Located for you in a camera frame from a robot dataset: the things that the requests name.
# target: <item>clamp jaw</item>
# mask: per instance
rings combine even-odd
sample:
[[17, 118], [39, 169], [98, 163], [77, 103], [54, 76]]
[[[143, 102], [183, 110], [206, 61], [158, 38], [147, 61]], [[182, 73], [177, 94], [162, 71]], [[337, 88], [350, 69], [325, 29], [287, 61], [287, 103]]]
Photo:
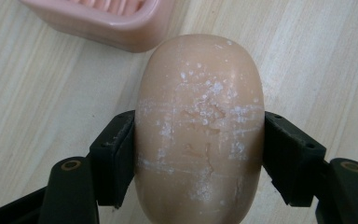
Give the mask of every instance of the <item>clamp jaw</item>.
[[[119, 208], [133, 178], [134, 111], [115, 116], [89, 148], [53, 166], [48, 186], [0, 208], [0, 223], [99, 223], [98, 205]], [[286, 204], [319, 200], [319, 223], [358, 223], [358, 162], [324, 160], [326, 148], [266, 112], [263, 166]]]

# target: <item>pink plastic container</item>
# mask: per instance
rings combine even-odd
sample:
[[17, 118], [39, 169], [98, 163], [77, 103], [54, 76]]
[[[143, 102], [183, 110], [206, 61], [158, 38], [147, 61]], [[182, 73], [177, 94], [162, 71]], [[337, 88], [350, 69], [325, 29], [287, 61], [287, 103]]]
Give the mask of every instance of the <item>pink plastic container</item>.
[[20, 0], [58, 31], [130, 52], [164, 38], [174, 0]]

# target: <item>light wooden surface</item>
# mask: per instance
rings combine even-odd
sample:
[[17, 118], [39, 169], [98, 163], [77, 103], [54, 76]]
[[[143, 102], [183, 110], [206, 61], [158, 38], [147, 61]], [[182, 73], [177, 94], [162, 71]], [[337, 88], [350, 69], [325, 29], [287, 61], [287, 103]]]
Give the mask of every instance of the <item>light wooden surface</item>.
[[[266, 109], [358, 161], [358, 1], [178, 0], [167, 38], [205, 33], [247, 48]], [[133, 109], [148, 58], [56, 32], [18, 1], [0, 0], [0, 206], [48, 182], [57, 161], [85, 156], [108, 121]], [[315, 223], [286, 206], [263, 171], [242, 223]], [[131, 185], [102, 223], [149, 223]]]

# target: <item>beige rounded object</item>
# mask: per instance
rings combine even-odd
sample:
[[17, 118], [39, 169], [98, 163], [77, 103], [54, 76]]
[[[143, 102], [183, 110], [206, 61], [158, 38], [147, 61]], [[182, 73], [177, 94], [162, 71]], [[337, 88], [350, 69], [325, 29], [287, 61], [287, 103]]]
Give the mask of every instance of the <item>beige rounded object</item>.
[[135, 114], [135, 184], [153, 223], [240, 223], [263, 141], [260, 77], [243, 47], [214, 35], [158, 47]]

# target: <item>wooden table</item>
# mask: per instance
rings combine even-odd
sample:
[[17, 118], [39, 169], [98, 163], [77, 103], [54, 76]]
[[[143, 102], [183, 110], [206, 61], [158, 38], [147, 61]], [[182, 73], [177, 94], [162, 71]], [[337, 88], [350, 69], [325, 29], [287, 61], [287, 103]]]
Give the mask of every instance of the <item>wooden table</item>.
[[[266, 110], [358, 161], [358, 1], [178, 0], [167, 38], [228, 37], [249, 50]], [[0, 0], [0, 206], [46, 186], [53, 164], [85, 156], [108, 121], [136, 105], [153, 50], [128, 53], [59, 33], [19, 1]], [[261, 175], [242, 223], [314, 223]], [[149, 223], [133, 185], [102, 223]]]

